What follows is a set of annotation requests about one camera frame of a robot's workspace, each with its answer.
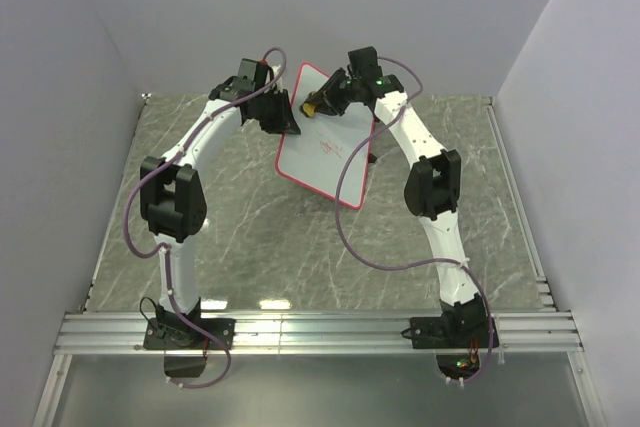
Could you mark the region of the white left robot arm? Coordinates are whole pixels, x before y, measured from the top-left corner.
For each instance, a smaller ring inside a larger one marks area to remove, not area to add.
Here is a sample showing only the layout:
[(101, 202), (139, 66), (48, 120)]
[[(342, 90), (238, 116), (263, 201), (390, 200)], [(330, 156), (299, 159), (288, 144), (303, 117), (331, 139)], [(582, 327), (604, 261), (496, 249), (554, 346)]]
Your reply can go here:
[(199, 169), (247, 121), (268, 134), (301, 133), (279, 84), (282, 68), (266, 59), (241, 60), (236, 75), (214, 87), (194, 124), (160, 157), (140, 167), (140, 215), (153, 234), (160, 255), (162, 289), (156, 322), (180, 349), (202, 337), (200, 296), (195, 279), (195, 236), (207, 217)]

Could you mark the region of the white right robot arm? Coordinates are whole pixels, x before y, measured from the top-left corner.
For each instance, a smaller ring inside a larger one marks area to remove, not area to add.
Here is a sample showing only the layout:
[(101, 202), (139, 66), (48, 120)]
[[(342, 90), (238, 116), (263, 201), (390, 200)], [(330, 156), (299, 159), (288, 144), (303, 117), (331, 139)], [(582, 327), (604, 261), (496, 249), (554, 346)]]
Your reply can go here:
[(429, 263), (439, 279), (442, 314), (431, 335), (461, 347), (490, 325), (490, 309), (468, 267), (459, 231), (462, 160), (429, 131), (411, 97), (393, 74), (385, 74), (372, 46), (352, 50), (349, 65), (337, 69), (300, 107), (304, 116), (341, 116), (354, 103), (365, 105), (381, 131), (397, 142), (410, 171), (403, 196), (422, 225), (431, 248)]

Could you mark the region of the pink framed whiteboard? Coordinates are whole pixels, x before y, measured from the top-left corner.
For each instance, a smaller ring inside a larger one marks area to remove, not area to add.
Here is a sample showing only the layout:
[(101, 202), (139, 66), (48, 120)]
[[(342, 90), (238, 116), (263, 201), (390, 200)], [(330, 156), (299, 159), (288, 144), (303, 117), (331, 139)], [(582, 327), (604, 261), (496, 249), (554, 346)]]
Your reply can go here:
[(342, 185), (337, 183), (348, 157), (373, 132), (373, 114), (365, 105), (355, 103), (342, 116), (304, 116), (300, 110), (302, 101), (327, 79), (324, 72), (310, 63), (300, 66), (291, 99), (300, 133), (282, 137), (275, 167), (282, 177), (357, 210), (364, 199), (368, 147), (354, 157)]

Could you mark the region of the yellow bone-shaped eraser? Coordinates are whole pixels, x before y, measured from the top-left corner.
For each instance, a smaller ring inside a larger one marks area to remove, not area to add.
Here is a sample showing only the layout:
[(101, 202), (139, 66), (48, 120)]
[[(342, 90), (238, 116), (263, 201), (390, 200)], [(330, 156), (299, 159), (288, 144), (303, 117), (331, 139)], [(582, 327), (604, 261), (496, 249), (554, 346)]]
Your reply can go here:
[(313, 118), (315, 116), (316, 106), (311, 103), (304, 102), (300, 106), (300, 111), (303, 113), (305, 117)]

